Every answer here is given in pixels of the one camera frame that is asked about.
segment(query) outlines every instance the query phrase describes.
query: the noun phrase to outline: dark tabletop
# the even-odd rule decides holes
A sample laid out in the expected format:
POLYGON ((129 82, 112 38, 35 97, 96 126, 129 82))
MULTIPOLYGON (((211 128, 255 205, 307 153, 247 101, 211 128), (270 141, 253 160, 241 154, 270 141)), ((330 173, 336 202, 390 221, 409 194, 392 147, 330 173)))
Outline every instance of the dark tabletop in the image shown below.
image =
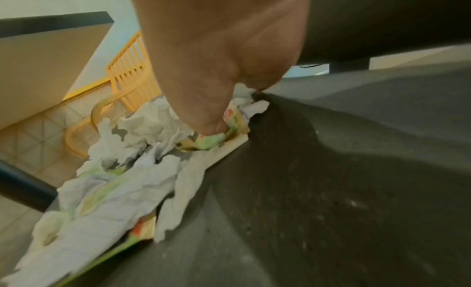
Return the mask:
POLYGON ((469 286, 470 84, 471 64, 284 79, 164 242, 68 286, 469 286))

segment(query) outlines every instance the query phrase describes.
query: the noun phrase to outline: hand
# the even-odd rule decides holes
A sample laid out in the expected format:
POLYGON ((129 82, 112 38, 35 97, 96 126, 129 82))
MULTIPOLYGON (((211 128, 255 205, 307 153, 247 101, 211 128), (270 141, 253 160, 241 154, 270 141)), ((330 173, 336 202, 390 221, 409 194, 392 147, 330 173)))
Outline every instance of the hand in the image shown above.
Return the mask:
POLYGON ((159 86, 196 132, 224 132, 234 85, 264 90, 296 63, 310 0, 133 0, 159 86))

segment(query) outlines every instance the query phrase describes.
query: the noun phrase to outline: table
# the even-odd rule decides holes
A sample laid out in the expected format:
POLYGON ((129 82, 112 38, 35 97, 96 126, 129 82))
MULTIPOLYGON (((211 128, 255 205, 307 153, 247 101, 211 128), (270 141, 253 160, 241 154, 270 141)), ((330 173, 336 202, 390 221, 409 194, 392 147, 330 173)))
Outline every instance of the table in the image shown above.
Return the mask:
POLYGON ((470 83, 470 63, 284 79, 164 242, 68 286, 469 286, 470 83))

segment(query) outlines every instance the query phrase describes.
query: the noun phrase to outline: chair backrest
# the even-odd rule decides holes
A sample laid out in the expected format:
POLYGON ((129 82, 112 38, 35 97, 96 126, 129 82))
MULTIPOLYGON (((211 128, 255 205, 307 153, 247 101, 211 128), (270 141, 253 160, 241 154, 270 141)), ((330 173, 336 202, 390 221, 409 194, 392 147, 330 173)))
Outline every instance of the chair backrest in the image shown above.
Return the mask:
POLYGON ((123 46, 107 65, 106 72, 111 80, 113 94, 129 92, 142 86, 135 93, 125 94, 121 98, 121 101, 131 112, 161 94, 152 72, 141 31, 134 34, 123 46))

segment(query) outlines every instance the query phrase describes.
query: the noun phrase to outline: yellow chair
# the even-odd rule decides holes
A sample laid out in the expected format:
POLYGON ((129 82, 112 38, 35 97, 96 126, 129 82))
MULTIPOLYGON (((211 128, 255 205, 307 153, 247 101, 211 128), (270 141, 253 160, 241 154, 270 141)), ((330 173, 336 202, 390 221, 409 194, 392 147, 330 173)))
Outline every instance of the yellow chair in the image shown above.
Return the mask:
POLYGON ((65 134, 66 145, 83 157, 88 156, 88 148, 93 145, 89 142, 96 140, 83 139, 83 131, 89 133, 90 127, 97 130, 97 125, 105 117, 114 127, 121 117, 132 115, 142 104, 161 94, 140 31, 107 65, 106 72, 111 81, 112 95, 98 102, 89 118, 70 127, 65 134))

